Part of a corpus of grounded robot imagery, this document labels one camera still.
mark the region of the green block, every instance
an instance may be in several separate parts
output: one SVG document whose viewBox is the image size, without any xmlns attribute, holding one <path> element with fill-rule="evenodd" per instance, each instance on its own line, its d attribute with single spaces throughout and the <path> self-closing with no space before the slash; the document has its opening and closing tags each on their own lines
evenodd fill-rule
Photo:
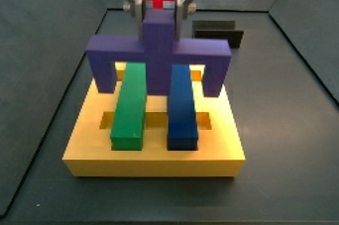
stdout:
<svg viewBox="0 0 339 225">
<path fill-rule="evenodd" d="M 145 98 L 144 63 L 128 63 L 110 128 L 114 150 L 134 151 L 142 148 Z"/>
</svg>

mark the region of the block structure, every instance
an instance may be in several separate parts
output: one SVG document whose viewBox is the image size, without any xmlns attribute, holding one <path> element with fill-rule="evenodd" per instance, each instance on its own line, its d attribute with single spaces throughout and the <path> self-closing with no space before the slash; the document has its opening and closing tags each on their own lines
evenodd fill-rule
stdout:
<svg viewBox="0 0 339 225">
<path fill-rule="evenodd" d="M 236 176 L 245 155 L 225 89 L 221 89 L 220 97 L 210 98 L 204 97 L 200 82 L 193 82 L 192 86 L 196 113 L 206 116 L 204 121 L 210 125 L 208 128 L 198 128 L 198 150 L 166 151 L 166 128 L 158 124 L 156 127 L 145 126 L 141 151 L 114 151 L 110 149 L 110 130 L 100 129 L 100 125 L 105 113 L 114 112 L 120 81 L 113 94 L 97 93 L 92 83 L 64 153 L 64 162 L 72 174 Z M 145 113 L 166 113 L 166 97 L 148 96 Z"/>
<path fill-rule="evenodd" d="M 130 151 L 142 148 L 145 99 L 144 64 L 128 63 L 109 135 L 113 150 Z"/>
</svg>

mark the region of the purple block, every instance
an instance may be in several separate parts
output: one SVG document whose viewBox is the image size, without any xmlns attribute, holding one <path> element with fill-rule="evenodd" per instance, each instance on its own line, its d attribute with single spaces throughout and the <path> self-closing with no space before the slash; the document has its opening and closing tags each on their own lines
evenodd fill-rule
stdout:
<svg viewBox="0 0 339 225">
<path fill-rule="evenodd" d="M 113 92 L 116 61 L 144 62 L 146 94 L 168 95 L 172 64 L 204 64 L 205 96 L 218 96 L 230 61 L 225 40 L 181 39 L 174 42 L 174 13 L 146 10 L 142 37 L 93 36 L 85 52 L 98 92 Z"/>
<path fill-rule="evenodd" d="M 225 40 L 181 39 L 174 44 L 173 63 L 204 64 L 204 96 L 217 97 L 226 77 L 230 49 Z"/>
<path fill-rule="evenodd" d="M 145 47 L 146 93 L 169 95 L 172 49 L 174 42 L 174 13 L 172 10 L 148 10 L 142 21 Z"/>
<path fill-rule="evenodd" d="M 116 61 L 144 62 L 144 46 L 134 37 L 93 36 L 85 49 L 96 88 L 112 93 L 116 84 Z"/>
</svg>

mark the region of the yellow wooden base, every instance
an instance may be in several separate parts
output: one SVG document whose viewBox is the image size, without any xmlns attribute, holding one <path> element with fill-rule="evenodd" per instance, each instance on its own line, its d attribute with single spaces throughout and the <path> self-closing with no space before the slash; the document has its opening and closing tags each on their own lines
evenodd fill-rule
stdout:
<svg viewBox="0 0 339 225">
<path fill-rule="evenodd" d="M 109 125 L 120 82 L 113 94 L 98 94 L 92 82 L 64 153 L 74 176 L 236 176 L 245 155 L 225 90 L 202 96 L 193 82 L 198 121 L 198 151 L 166 151 L 165 102 L 146 97 L 142 151 L 110 149 Z"/>
</svg>

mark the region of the blue block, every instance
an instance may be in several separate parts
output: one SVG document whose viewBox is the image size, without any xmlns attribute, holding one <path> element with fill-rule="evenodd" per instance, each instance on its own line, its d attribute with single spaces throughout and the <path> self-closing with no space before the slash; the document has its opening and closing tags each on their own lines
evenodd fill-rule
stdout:
<svg viewBox="0 0 339 225">
<path fill-rule="evenodd" d="M 170 94 L 166 100 L 168 111 L 168 151 L 197 150 L 197 123 L 190 71 L 188 65 L 172 66 Z"/>
</svg>

